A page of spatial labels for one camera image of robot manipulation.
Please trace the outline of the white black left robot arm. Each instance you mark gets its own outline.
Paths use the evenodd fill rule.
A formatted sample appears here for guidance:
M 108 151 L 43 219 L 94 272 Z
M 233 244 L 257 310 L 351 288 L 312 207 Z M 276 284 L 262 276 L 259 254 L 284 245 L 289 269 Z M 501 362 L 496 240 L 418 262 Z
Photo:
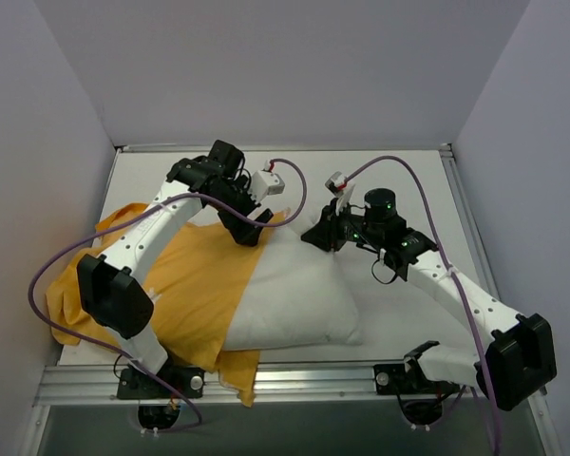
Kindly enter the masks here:
M 243 152 L 223 141 L 215 141 L 206 155 L 177 161 L 143 218 L 98 256 L 86 255 L 77 265 L 84 311 L 139 363 L 139 388 L 151 398 L 172 389 L 173 375 L 164 368 L 169 356 L 151 327 L 154 303 L 143 282 L 175 234 L 207 206 L 217 209 L 236 244 L 257 245 L 273 214 L 264 210 L 252 223 L 246 217 L 264 198 L 281 193 L 284 183 L 271 163 L 247 176 L 240 169 L 244 162 Z

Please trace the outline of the yellow Mickey Mouse pillowcase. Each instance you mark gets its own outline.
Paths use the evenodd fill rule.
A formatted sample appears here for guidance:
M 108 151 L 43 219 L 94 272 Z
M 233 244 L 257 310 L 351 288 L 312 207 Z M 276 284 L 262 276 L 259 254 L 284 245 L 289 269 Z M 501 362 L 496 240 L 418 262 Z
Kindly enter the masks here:
M 112 227 L 129 221 L 145 209 L 130 203 L 96 224 L 102 233 L 96 247 L 80 249 L 62 273 L 48 286 L 50 319 L 70 330 L 53 330 L 62 345 L 75 346 L 83 334 L 110 345 L 115 338 L 96 323 L 81 304 L 76 266 L 83 255 L 98 256 L 122 236 Z M 257 350 L 227 351 L 226 335 L 259 261 L 274 236 L 262 231 L 255 247 L 236 244 L 219 223 L 188 223 L 172 238 L 153 264 L 143 283 L 155 301 L 151 326 L 158 340 L 177 360 L 218 373 L 220 380 L 237 391 L 239 401 L 251 407 L 259 363 Z

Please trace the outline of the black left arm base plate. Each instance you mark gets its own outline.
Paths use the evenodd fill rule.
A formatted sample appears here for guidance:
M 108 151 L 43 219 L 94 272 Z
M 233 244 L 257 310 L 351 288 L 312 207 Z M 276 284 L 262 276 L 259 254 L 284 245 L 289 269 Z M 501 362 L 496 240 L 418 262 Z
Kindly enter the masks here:
M 164 367 L 157 376 L 189 399 L 203 395 L 205 371 L 195 367 Z M 120 400 L 175 398 L 175 394 L 136 368 L 125 368 L 120 374 L 116 397 Z

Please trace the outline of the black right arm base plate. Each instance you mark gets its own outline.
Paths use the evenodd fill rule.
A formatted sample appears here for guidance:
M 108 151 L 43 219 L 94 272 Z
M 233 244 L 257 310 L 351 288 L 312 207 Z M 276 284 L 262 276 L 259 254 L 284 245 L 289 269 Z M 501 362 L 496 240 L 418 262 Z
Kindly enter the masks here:
M 430 381 L 421 374 L 406 371 L 403 363 L 376 364 L 372 369 L 378 395 L 429 395 L 441 398 L 460 391 L 456 384 Z

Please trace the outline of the white pillow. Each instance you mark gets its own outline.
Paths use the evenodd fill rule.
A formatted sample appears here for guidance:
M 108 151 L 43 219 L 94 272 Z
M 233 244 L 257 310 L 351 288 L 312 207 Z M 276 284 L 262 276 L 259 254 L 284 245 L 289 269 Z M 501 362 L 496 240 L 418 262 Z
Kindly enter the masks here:
M 358 345 L 360 315 L 332 253 L 301 240 L 318 222 L 302 213 L 276 228 L 230 323 L 226 351 Z

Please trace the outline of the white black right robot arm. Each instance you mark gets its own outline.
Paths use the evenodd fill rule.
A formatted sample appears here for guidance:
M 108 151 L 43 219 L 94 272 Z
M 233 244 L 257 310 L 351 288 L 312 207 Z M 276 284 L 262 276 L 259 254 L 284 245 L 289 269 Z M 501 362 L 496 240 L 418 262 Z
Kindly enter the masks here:
M 395 278 L 431 297 L 469 332 L 465 351 L 429 340 L 404 357 L 403 380 L 417 392 L 448 382 L 480 389 L 510 411 L 557 375 L 552 329 L 537 313 L 525 316 L 504 305 L 445 260 L 438 245 L 398 215 L 373 220 L 324 207 L 302 241 L 324 252 L 351 242 L 376 255 Z

